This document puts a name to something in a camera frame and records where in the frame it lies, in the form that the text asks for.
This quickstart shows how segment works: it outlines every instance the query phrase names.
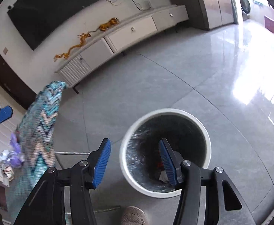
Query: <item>blue gripper pad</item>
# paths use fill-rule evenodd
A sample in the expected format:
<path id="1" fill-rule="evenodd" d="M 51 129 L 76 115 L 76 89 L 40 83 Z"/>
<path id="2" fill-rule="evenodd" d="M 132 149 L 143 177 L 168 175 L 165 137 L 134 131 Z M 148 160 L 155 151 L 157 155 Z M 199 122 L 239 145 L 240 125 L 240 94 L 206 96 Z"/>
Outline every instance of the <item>blue gripper pad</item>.
<path id="1" fill-rule="evenodd" d="M 94 189 L 102 182 L 111 154 L 111 141 L 108 139 L 94 168 L 92 185 Z"/>
<path id="2" fill-rule="evenodd" d="M 6 106 L 0 110 L 0 124 L 10 117 L 12 117 L 13 110 L 12 107 Z"/>
<path id="3" fill-rule="evenodd" d="M 163 140 L 159 141 L 159 152 L 169 183 L 173 186 L 178 185 L 179 182 L 177 180 L 177 171 Z"/>

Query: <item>washing machine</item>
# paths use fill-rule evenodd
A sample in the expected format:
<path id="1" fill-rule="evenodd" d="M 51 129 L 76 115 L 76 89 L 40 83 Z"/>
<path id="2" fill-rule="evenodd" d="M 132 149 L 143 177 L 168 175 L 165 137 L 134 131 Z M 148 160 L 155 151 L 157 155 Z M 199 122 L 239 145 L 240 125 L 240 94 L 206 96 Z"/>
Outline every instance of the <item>washing machine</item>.
<path id="1" fill-rule="evenodd" d="M 251 6 L 249 0 L 240 0 L 243 20 L 249 18 Z"/>

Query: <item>golden tiger figurine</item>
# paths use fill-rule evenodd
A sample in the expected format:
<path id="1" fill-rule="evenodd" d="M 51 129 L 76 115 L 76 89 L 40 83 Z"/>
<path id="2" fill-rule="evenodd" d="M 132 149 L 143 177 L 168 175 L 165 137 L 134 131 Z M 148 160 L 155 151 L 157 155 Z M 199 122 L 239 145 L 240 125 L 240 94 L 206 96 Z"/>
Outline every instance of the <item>golden tiger figurine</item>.
<path id="1" fill-rule="evenodd" d="M 107 29 L 109 29 L 115 25 L 118 25 L 118 24 L 119 24 L 119 20 L 117 18 L 112 18 L 107 23 L 100 25 L 95 31 L 90 31 L 90 33 L 96 32 L 98 30 L 106 31 Z"/>
<path id="2" fill-rule="evenodd" d="M 89 32 L 87 32 L 87 34 L 85 33 L 82 33 L 80 35 L 78 35 L 78 37 L 80 37 L 80 44 L 78 45 L 75 45 L 75 46 L 72 46 L 71 48 L 69 48 L 68 52 L 67 53 L 62 53 L 60 55 L 55 55 L 54 56 L 54 62 L 57 61 L 58 58 L 62 58 L 64 57 L 65 59 L 69 58 L 69 55 L 70 55 L 70 51 L 74 48 L 77 48 L 77 47 L 82 47 L 83 45 L 85 45 L 85 41 L 88 37 L 91 37 L 91 35 L 89 34 Z"/>

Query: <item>tall cabinet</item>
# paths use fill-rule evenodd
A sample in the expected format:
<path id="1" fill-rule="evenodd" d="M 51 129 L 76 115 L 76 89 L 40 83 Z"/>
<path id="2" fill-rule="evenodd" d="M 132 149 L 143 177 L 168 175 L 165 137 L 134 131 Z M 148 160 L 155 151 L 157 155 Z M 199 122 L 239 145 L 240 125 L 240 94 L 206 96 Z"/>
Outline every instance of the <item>tall cabinet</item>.
<path id="1" fill-rule="evenodd" d="M 171 0 L 185 5 L 192 27 L 210 30 L 234 22 L 231 0 Z"/>

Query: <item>trash can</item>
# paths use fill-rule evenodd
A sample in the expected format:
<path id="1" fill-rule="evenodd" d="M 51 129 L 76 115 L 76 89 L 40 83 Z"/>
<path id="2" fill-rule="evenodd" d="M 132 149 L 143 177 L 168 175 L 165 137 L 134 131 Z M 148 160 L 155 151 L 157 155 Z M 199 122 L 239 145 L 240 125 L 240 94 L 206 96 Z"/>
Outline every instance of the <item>trash can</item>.
<path id="1" fill-rule="evenodd" d="M 184 160 L 208 168 L 211 142 L 202 123 L 191 114 L 178 109 L 160 109 L 138 119 L 126 132 L 120 147 L 121 170 L 137 191 L 156 198 L 181 194 L 169 183 L 159 180 L 163 165 L 159 141 L 166 138 Z"/>

